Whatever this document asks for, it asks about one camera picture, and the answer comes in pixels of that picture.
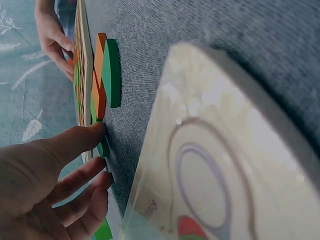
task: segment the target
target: printed circle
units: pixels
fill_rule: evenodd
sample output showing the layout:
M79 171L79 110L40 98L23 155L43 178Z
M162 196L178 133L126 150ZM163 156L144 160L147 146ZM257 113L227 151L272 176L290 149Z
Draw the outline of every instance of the printed circle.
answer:
M179 149L175 165L178 188L191 213L199 223L218 238L224 235L228 239L231 224L231 201L226 180L215 159L200 145L186 143ZM200 186L196 185L195 181L192 183L191 178L195 176L191 173L193 170L199 171L197 178L205 181L207 181L206 178L210 178L212 184L207 183Z
M194 150L180 157L182 185L191 207L204 223L221 226L226 219L226 197L217 176Z

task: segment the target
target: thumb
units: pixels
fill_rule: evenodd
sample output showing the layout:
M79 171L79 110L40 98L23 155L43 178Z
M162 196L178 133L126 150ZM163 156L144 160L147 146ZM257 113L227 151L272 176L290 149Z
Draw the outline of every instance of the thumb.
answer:
M73 42L60 30L55 31L51 38L67 51L72 51L74 48Z

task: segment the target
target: colored wooden pieces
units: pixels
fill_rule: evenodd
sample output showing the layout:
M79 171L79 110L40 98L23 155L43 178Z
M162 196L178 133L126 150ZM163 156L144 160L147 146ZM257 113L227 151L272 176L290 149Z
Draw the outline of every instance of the colored wooden pieces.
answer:
M102 82L108 106L110 108L119 107L121 100L121 69L119 49L115 39L107 39L105 42Z
M97 146L100 157L106 158L110 154L110 149L106 136L103 137L103 140Z
M92 117L92 124L95 124L96 122L101 122L102 119L97 118L97 113L96 113L96 106L94 102L94 97L91 95L91 104L90 104L90 109L91 109L91 117Z
M101 88L102 83L102 68L104 63L104 51L105 45L107 41L107 35L103 32L100 32L96 36L96 44L95 44L95 54L94 54L94 70L96 73L96 79L98 83L98 87Z
M73 84L79 126L87 127L91 124L93 62L85 0L78 0L74 23ZM91 158L91 151L82 154L84 162Z
M101 87L98 86L98 79L96 71L93 70L92 76L92 92L93 102L95 106L95 112L97 119L103 119L105 116L106 109L106 93L103 87L103 84L100 84Z

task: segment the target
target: wooden puzzle board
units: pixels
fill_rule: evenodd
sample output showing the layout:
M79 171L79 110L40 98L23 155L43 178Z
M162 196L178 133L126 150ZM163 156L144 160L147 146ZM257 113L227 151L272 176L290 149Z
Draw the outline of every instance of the wooden puzzle board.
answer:
M74 24L74 92L79 126L91 125L91 88L93 55L84 0L78 0ZM84 162L92 158L91 151L82 155Z

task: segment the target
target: green puzzle piece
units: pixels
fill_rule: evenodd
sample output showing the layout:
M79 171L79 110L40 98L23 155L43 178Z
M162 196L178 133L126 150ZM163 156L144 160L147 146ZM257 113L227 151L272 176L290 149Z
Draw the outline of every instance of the green puzzle piece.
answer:
M95 240L110 240L112 239L112 233L107 220L105 219L103 224L94 234Z
M119 107L121 101L121 68L119 49L115 39L105 41L102 81L108 106L110 108Z
M97 119L97 113L94 103L94 98L91 94L91 100L90 100L90 110L91 110L91 117L92 117L92 124L95 124L96 122L102 122L102 119ZM103 138L103 140L98 144L97 146L99 155L103 158L108 157L110 154L110 149L108 145L108 141L106 137Z
M90 111L91 111L91 117L92 117L92 124L95 124L96 122L102 122L102 119L97 118L95 102L94 102L94 98L93 98L92 94L91 94L91 99L90 99Z
M109 145L106 137L104 137L103 140L96 147L98 148L100 157L106 158L109 156L110 149L109 149Z

